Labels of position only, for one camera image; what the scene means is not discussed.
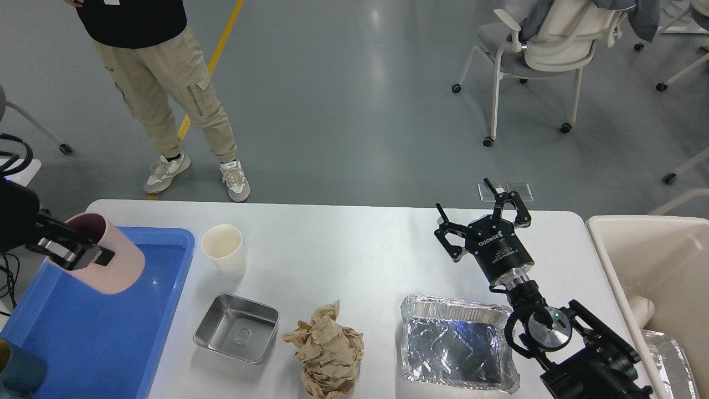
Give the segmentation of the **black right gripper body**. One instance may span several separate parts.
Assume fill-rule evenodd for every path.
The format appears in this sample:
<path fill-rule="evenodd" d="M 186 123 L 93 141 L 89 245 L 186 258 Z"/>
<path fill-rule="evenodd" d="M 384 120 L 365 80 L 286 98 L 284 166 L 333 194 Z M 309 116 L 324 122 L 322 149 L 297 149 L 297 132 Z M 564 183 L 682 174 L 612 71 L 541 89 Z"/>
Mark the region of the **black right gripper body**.
<path fill-rule="evenodd" d="M 491 286 L 507 284 L 534 266 L 512 222 L 487 215 L 467 226 L 474 232 L 466 239 L 466 250 L 473 254 Z"/>

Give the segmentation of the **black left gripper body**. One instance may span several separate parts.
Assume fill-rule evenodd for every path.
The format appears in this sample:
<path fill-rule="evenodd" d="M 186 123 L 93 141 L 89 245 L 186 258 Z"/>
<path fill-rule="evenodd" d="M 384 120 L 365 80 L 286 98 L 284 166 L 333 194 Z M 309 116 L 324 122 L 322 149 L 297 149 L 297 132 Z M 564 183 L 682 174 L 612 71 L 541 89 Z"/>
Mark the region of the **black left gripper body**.
<path fill-rule="evenodd" d="M 42 238 L 37 228 L 39 199 L 35 192 L 11 180 L 1 184 L 1 252 L 36 245 Z"/>

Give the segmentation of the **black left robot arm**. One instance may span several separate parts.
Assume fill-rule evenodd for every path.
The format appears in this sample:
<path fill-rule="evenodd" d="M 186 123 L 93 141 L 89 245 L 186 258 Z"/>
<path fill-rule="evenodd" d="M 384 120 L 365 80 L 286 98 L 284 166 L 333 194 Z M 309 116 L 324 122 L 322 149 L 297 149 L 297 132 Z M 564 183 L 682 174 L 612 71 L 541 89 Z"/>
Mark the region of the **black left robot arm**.
<path fill-rule="evenodd" d="M 33 151 L 17 136 L 2 133 L 2 140 L 21 144 L 25 155 L 2 151 L 7 159 L 2 163 L 1 184 L 1 248 L 7 253 L 18 247 L 47 255 L 64 270 L 87 268 L 91 263 L 107 266 L 116 255 L 104 248 L 97 238 L 80 233 L 67 223 L 51 217 L 40 207 L 38 196 L 32 190 L 9 179 L 10 175 L 25 170 L 33 161 Z"/>

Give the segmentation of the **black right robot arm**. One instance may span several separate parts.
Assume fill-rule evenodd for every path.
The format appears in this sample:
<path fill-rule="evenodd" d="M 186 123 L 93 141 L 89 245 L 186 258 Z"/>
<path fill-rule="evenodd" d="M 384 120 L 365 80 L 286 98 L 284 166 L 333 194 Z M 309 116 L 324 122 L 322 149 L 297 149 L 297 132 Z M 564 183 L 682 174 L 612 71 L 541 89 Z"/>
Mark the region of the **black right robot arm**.
<path fill-rule="evenodd" d="M 493 212 L 469 224 L 449 220 L 443 207 L 434 235 L 458 262 L 474 256 L 489 282 L 512 306 L 504 328 L 511 349 L 543 368 L 542 383 L 554 398 L 649 398 L 651 385 L 636 384 L 640 354 L 579 301 L 549 306 L 535 280 L 528 277 L 534 260 L 516 228 L 532 217 L 516 191 L 499 192 L 486 178 L 495 199 Z"/>

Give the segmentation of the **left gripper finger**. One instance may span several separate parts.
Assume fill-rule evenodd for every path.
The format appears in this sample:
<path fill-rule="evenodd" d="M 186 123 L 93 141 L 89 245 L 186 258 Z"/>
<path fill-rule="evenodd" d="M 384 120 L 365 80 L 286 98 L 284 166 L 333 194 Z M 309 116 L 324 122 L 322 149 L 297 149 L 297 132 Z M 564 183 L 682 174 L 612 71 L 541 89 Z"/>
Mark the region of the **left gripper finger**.
<path fill-rule="evenodd" d="M 68 271 L 81 270 L 92 263 L 107 266 L 116 255 L 99 244 L 107 229 L 108 222 L 98 214 L 78 214 L 66 222 L 39 214 L 28 250 L 47 256 Z"/>

